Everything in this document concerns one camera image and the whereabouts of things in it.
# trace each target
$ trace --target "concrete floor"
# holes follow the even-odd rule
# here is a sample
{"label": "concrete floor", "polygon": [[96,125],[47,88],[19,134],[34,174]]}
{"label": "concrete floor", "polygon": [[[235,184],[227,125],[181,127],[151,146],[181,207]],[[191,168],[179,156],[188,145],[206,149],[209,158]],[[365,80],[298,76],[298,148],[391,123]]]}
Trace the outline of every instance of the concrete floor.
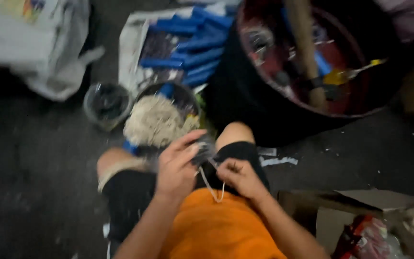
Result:
{"label": "concrete floor", "polygon": [[[92,81],[116,82],[118,37],[134,10],[165,1],[95,3],[97,44],[106,55]],[[81,94],[64,104],[33,95],[0,97],[0,259],[104,258],[106,206],[97,194],[100,154],[123,142],[121,129],[89,124]],[[414,195],[414,126],[387,108],[341,129],[279,149],[298,165],[266,168],[271,189],[389,189]]]}

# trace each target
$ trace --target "hand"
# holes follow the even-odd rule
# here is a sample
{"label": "hand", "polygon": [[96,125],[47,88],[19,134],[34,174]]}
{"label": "hand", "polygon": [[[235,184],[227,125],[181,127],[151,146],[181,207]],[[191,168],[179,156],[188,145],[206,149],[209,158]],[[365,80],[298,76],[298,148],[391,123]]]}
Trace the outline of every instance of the hand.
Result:
{"label": "hand", "polygon": [[217,175],[220,180],[254,203],[260,203],[269,195],[255,170],[246,160],[228,158],[218,167]]}
{"label": "hand", "polygon": [[192,192],[197,168],[191,164],[191,159],[199,151],[199,146],[188,146],[188,143],[205,133],[205,130],[194,130],[173,141],[161,153],[155,197],[181,203]]}

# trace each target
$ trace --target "clear plastic container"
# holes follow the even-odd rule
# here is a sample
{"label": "clear plastic container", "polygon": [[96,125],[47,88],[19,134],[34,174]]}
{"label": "clear plastic container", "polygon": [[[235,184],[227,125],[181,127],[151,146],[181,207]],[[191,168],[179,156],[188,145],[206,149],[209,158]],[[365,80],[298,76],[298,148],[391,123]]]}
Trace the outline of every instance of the clear plastic container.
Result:
{"label": "clear plastic container", "polygon": [[90,86],[82,106],[92,123],[111,131],[130,115],[132,102],[132,95],[122,86],[96,83]]}

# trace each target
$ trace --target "person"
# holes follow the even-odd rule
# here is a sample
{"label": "person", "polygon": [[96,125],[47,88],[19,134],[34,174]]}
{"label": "person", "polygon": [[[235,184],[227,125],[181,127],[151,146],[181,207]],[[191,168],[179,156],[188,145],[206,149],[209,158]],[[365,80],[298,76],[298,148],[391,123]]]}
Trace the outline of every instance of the person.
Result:
{"label": "person", "polygon": [[145,173],[120,148],[100,157],[113,258],[328,259],[269,193],[252,131],[243,123],[229,124],[215,143],[221,164],[206,174],[218,198],[223,182],[226,187],[221,202],[214,200],[191,164],[199,147],[188,145],[205,133],[194,130],[172,142],[159,157],[157,174]]}

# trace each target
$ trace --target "cardboard box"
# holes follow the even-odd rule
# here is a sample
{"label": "cardboard box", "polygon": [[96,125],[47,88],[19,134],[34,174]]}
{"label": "cardboard box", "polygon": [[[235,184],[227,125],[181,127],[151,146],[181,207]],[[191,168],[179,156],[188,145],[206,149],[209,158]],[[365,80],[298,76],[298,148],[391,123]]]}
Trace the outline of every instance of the cardboard box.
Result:
{"label": "cardboard box", "polygon": [[280,191],[277,200],[299,224],[316,236],[329,254],[336,248],[345,225],[357,215],[383,219],[404,252],[414,258],[414,237],[403,226],[403,211],[414,207],[414,196],[386,190]]}

